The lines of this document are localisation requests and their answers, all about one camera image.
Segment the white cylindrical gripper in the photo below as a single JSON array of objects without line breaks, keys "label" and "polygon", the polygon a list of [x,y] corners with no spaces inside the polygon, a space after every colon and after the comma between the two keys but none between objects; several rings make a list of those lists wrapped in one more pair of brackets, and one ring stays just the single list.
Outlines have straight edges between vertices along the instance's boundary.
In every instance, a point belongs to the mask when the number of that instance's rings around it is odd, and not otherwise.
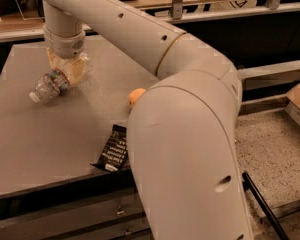
[{"label": "white cylindrical gripper", "polygon": [[44,38],[49,48],[47,57],[52,69],[64,70],[72,86],[83,78],[85,60],[77,57],[85,48],[85,32],[81,24],[48,26],[43,28]]}]

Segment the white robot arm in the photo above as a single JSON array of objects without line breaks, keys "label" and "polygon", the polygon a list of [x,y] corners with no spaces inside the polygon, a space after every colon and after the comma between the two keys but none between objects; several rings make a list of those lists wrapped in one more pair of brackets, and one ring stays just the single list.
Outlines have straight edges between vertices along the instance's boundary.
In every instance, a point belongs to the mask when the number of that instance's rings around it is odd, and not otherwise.
[{"label": "white robot arm", "polygon": [[66,24],[86,23],[158,78],[127,122],[129,162],[155,240],[253,240],[235,148],[242,84],[232,62],[118,0],[43,0],[60,57]]}]

